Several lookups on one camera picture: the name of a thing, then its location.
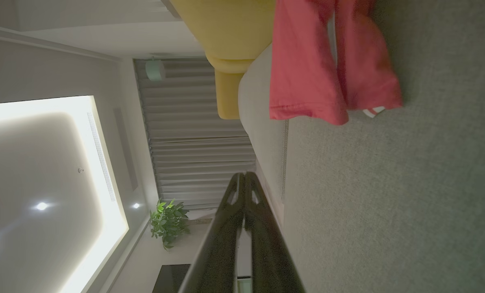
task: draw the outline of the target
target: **recessed ceiling light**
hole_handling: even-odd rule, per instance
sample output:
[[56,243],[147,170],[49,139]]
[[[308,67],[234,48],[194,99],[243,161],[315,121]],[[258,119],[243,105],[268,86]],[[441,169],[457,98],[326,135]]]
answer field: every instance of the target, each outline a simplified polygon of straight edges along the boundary
[[40,203],[39,203],[39,204],[36,206],[36,208],[37,208],[38,210],[40,210],[40,211],[43,211],[43,210],[45,210],[45,209],[47,208],[47,204],[46,204],[45,202],[40,202]]

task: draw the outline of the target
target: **wall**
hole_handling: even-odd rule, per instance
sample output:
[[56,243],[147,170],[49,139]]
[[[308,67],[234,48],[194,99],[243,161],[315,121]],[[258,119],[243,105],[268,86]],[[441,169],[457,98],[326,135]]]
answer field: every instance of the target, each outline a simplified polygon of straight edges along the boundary
[[19,29],[18,14],[14,0],[0,0],[0,26],[12,30]]
[[[98,291],[147,215],[144,191],[132,191],[113,109],[123,109],[117,63],[0,41],[0,103],[94,95],[130,230],[90,288]],[[134,202],[142,204],[137,210]]]
[[125,124],[127,129],[129,129],[133,159],[136,162],[135,165],[138,166],[138,178],[140,179],[140,184],[143,185],[148,208],[155,210],[159,197],[157,195],[152,158],[150,158],[143,113],[139,101],[134,63],[131,58],[124,58],[120,62],[120,82],[126,114]]
[[[183,236],[170,251],[165,251],[161,239],[152,238],[147,228],[110,293],[151,292],[162,265],[183,265],[194,261],[208,227],[209,224],[191,225],[191,234]],[[239,240],[237,259],[237,275],[250,276],[251,241],[246,232]]]

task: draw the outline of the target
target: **ceiling trim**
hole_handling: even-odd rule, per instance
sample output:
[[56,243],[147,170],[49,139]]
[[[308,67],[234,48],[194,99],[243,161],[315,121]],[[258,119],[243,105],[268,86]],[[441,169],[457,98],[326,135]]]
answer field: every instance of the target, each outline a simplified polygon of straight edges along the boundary
[[76,48],[73,46],[62,45],[60,43],[46,41],[44,39],[36,39],[35,37],[20,35],[20,33],[17,31],[13,31],[13,30],[10,30],[7,28],[1,28],[1,27],[0,27],[0,41],[24,44],[24,45],[35,46],[39,48],[61,51],[61,52],[69,52],[72,54],[93,57],[93,58],[103,59],[107,61],[114,61],[114,62],[121,61],[121,58],[118,58],[118,57],[102,54],[99,52],[94,52],[91,50]]

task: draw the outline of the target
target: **ceiling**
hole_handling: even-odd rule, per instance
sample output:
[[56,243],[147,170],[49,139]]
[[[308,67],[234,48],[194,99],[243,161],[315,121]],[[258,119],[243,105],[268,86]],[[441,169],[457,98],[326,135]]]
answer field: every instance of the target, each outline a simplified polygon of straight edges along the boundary
[[[0,292],[57,293],[87,278],[81,264],[110,225],[85,139],[61,111],[0,120]],[[106,240],[105,254],[118,241]]]
[[19,19],[14,0],[0,0],[0,27],[19,30]]

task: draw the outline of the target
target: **green plant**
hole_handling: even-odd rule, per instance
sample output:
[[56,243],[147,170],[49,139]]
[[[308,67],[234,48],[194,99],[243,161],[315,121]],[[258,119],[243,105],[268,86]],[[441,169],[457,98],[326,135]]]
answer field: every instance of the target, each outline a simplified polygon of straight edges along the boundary
[[168,250],[176,238],[183,233],[190,234],[188,229],[187,215],[188,210],[185,210],[183,203],[174,205],[173,199],[167,206],[166,202],[157,202],[157,210],[155,212],[150,211],[150,225],[152,228],[152,237],[162,237],[163,247]]

